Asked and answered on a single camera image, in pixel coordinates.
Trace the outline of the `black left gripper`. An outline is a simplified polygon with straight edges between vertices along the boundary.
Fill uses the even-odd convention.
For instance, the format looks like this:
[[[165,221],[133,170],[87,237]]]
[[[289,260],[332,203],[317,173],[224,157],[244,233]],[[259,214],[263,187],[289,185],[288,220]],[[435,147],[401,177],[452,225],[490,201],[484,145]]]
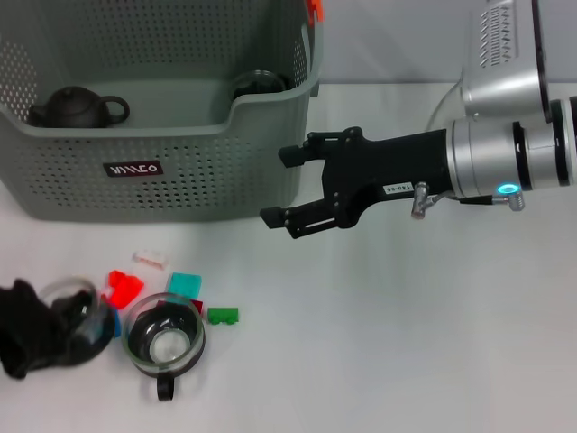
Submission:
[[[67,348],[64,323],[81,324],[93,304],[93,296],[85,290],[54,300],[50,309],[27,281],[16,279],[11,288],[2,288],[1,365],[5,373],[23,379],[30,371],[53,365]]]

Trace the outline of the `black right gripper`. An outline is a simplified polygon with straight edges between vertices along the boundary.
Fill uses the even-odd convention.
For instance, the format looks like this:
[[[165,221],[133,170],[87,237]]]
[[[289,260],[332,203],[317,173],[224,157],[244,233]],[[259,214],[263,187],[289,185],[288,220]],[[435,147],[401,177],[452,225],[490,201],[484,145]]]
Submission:
[[[293,239],[351,228],[368,207],[413,197],[409,190],[386,192],[387,186],[424,182],[431,194],[452,190],[446,148],[445,129],[383,141],[366,139],[358,126],[311,132],[301,146],[283,147],[278,156],[286,168],[325,160],[325,199],[297,207],[263,208],[260,217],[269,229],[285,228]]]

